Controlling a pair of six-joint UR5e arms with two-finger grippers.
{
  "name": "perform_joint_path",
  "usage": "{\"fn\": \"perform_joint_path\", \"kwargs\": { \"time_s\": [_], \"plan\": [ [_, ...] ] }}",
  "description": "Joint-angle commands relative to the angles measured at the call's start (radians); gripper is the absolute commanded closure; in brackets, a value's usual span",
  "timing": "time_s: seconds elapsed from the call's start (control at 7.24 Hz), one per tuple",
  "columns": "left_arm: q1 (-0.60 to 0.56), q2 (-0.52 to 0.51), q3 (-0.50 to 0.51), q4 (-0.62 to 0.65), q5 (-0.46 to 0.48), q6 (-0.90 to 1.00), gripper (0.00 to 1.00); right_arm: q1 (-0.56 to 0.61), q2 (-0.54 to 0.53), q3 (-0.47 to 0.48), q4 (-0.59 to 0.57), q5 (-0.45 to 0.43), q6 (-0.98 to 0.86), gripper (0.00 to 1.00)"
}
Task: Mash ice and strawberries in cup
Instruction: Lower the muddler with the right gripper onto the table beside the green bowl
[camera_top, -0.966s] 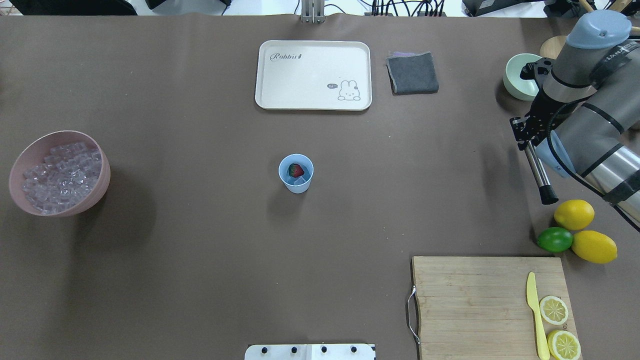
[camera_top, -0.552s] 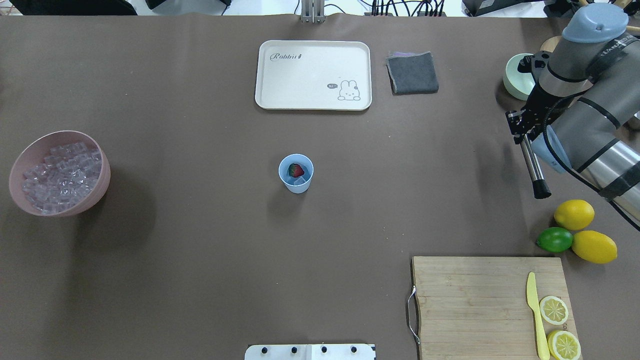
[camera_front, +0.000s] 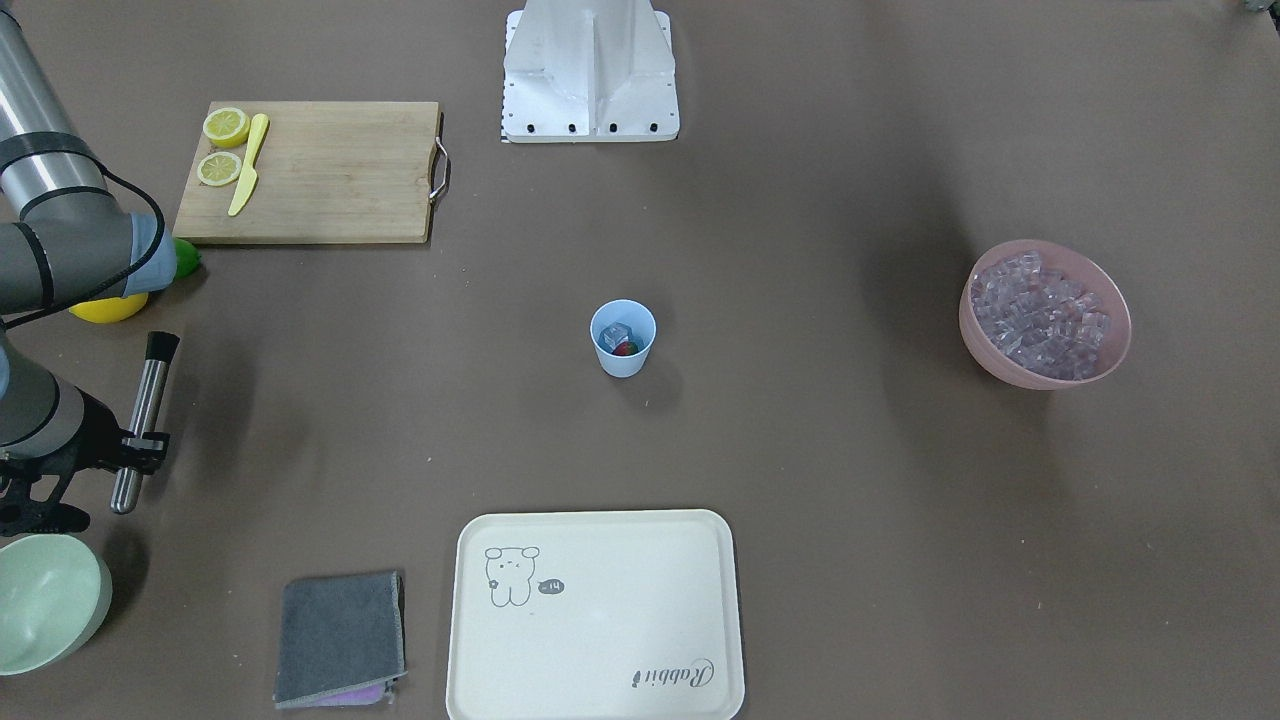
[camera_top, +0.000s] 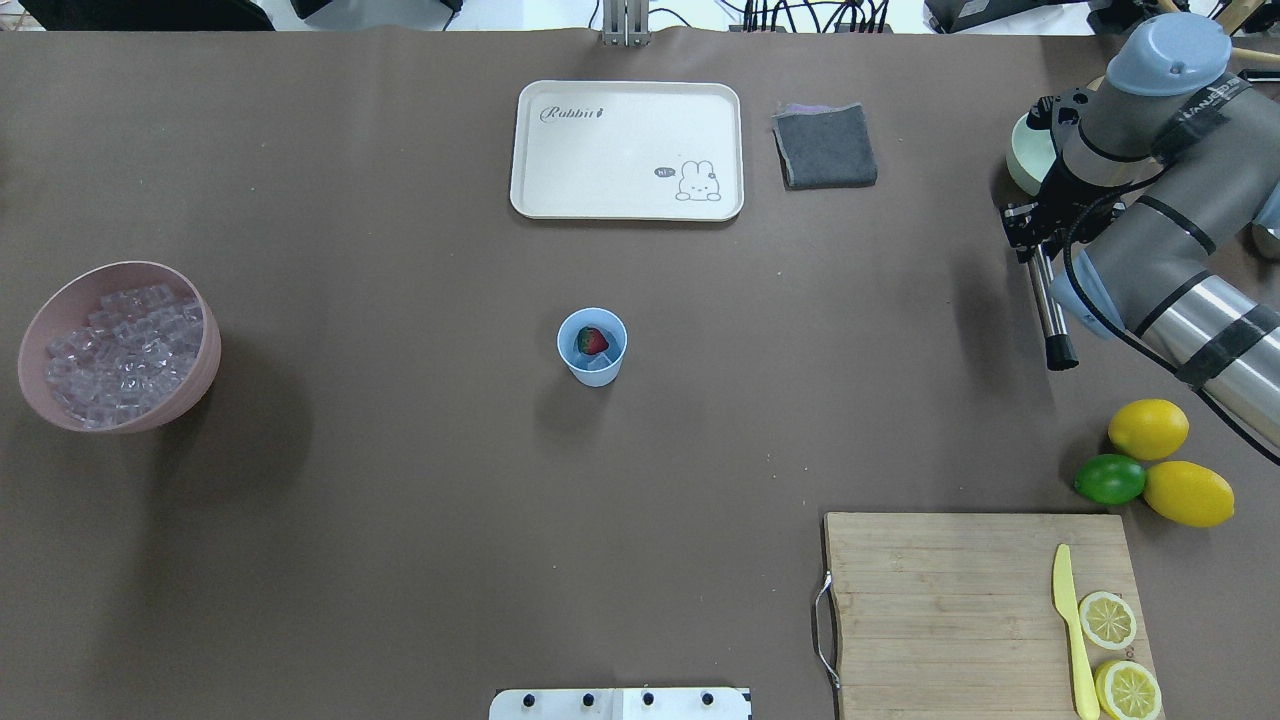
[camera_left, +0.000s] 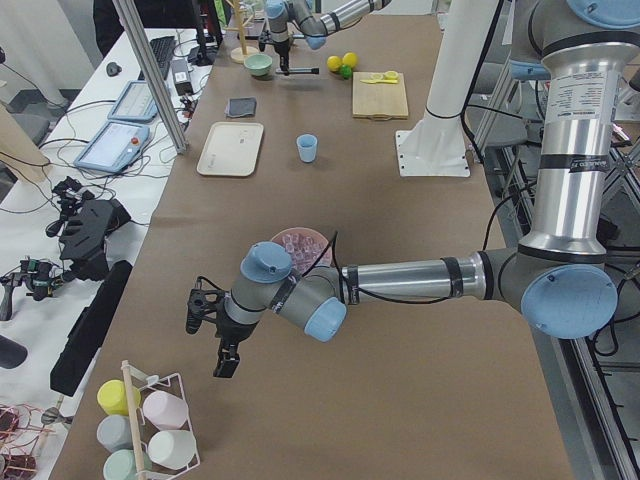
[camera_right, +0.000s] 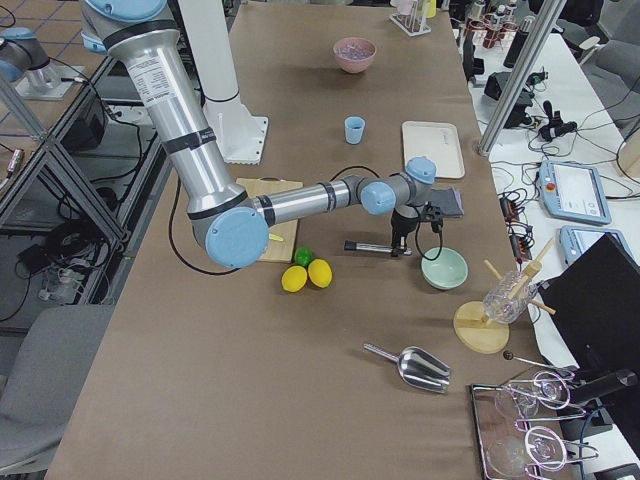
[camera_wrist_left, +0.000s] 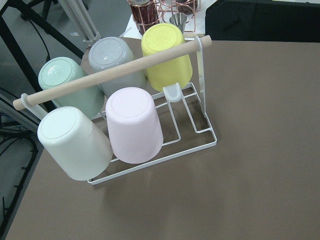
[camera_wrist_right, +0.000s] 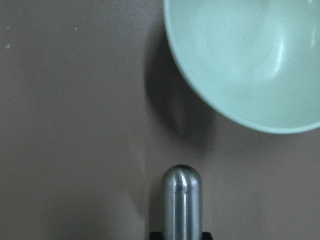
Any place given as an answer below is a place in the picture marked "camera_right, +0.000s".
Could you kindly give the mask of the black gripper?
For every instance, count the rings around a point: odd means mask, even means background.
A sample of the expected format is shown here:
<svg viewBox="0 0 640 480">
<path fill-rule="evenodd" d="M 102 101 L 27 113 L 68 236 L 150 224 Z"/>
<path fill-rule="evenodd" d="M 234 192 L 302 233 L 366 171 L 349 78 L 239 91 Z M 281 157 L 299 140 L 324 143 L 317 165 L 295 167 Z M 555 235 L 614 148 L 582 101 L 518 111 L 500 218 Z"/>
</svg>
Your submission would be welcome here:
<svg viewBox="0 0 640 480">
<path fill-rule="evenodd" d="M 418 225 L 418 213 L 412 206 L 400 205 L 391 215 L 392 241 L 391 256 L 400 257 L 406 254 L 406 237 L 413 232 Z"/>
</svg>

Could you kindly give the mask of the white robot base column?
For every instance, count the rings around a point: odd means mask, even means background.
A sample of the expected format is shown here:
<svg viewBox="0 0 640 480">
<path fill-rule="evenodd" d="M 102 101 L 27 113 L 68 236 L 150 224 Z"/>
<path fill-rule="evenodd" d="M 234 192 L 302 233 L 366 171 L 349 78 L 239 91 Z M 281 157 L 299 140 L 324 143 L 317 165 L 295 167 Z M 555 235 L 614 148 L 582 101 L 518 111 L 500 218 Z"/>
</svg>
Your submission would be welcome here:
<svg viewBox="0 0 640 480">
<path fill-rule="evenodd" d="M 252 115 L 241 100 L 223 3 L 185 0 L 178 5 L 204 96 L 203 112 L 224 160 L 258 164 L 268 119 Z"/>
</svg>

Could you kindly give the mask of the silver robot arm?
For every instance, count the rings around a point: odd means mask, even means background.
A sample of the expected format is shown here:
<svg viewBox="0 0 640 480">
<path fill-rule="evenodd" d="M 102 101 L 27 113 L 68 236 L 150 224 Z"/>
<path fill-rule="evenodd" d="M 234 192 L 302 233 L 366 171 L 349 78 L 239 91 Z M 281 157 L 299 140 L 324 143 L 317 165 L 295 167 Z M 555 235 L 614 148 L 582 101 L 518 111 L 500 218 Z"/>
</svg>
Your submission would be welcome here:
<svg viewBox="0 0 640 480">
<path fill-rule="evenodd" d="M 256 262 L 271 226 L 360 204 L 372 215 L 425 204 L 436 167 L 425 157 L 383 179 L 350 175 L 332 182 L 248 196 L 226 169 L 177 51 L 178 26 L 164 1 L 83 1 L 86 46 L 126 67 L 188 194 L 194 237 L 230 270 Z"/>
</svg>

